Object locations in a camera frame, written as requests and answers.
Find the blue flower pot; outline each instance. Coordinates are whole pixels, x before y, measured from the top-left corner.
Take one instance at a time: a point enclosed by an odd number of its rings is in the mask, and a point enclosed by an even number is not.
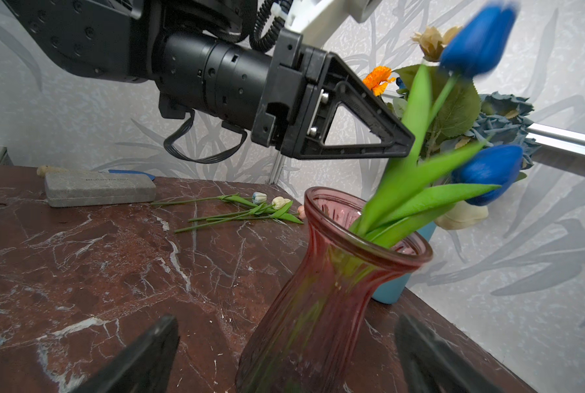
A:
[[[430,241],[430,238],[432,238],[432,234],[435,232],[436,228],[437,224],[432,222],[417,232],[423,236],[423,239]],[[406,288],[406,283],[408,282],[408,279],[410,279],[410,276],[411,274],[408,273],[397,279],[385,282],[375,290],[375,293],[372,296],[373,299],[384,304],[395,303],[398,301],[399,296],[402,294],[404,288]]]

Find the orange flower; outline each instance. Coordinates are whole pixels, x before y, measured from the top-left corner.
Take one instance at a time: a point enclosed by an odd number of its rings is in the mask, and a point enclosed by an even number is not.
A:
[[[375,67],[371,74],[368,74],[367,77],[362,81],[369,88],[369,90],[373,90],[373,94],[379,96],[386,90],[386,87],[391,82],[395,82],[397,78],[390,78],[393,70],[389,67],[379,66]]]

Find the black cable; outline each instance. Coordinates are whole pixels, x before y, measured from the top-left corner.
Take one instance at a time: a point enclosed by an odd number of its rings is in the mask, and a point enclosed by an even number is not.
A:
[[[264,26],[266,26],[266,22],[270,16],[270,8],[273,6],[274,2],[275,0],[264,0],[260,10],[257,12],[257,17],[255,19],[255,29],[253,29],[253,33],[249,35],[249,43],[251,44],[251,48],[257,51],[261,51],[262,53],[266,53],[273,47],[273,45],[275,45],[277,38],[279,37],[279,32],[285,25],[285,21],[283,19],[280,17],[275,17],[266,34],[261,36],[262,30],[264,30]],[[279,6],[286,14],[290,11],[291,5],[292,0],[279,0]]]
[[[191,158],[185,156],[183,153],[179,152],[177,150],[177,148],[174,147],[174,143],[177,141],[177,139],[181,138],[182,136],[187,134],[188,131],[190,131],[190,129],[192,128],[192,125],[194,124],[194,109],[188,109],[187,113],[190,114],[190,118],[187,119],[181,125],[181,127],[179,127],[178,130],[176,130],[174,132],[174,134],[167,137],[163,141],[163,148],[166,150],[166,152],[172,154],[174,157],[177,157],[180,160],[191,161],[191,162],[196,162],[196,163],[216,163],[216,162],[224,161],[224,160],[228,159],[229,157],[231,157],[232,155],[234,155],[234,153],[236,153],[240,149],[240,146],[242,146],[242,144],[246,140],[246,137],[248,136],[248,133],[245,130],[242,130],[241,128],[238,128],[237,130],[230,130],[230,131],[233,131],[237,134],[242,135],[242,139],[240,140],[239,144],[237,144],[236,146],[234,146],[228,150],[225,150],[224,152],[210,155],[209,157],[206,157],[204,159],[191,159]]]

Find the black cylindrical actuator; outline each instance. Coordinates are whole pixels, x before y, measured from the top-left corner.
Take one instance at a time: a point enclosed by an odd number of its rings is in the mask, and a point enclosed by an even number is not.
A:
[[[153,73],[161,93],[251,130],[270,56],[188,31],[163,37],[157,55]]]

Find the robotic arm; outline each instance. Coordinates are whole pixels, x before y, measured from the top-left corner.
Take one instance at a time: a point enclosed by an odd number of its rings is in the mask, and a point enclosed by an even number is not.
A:
[[[257,0],[4,2],[64,70],[127,83],[155,81],[164,118],[190,114],[164,142],[179,159],[222,161],[240,148],[245,130],[251,141],[296,159],[405,157],[413,145],[412,134],[342,59],[312,46],[325,43],[349,14],[366,20],[380,0],[266,0],[259,12]],[[269,6],[279,11],[260,38]],[[248,35],[260,51],[235,45]],[[262,53],[275,40],[273,57]],[[325,145],[340,105],[380,143]],[[222,119],[223,127],[242,136],[240,144],[206,159],[183,155],[173,143],[190,130],[194,110]]]

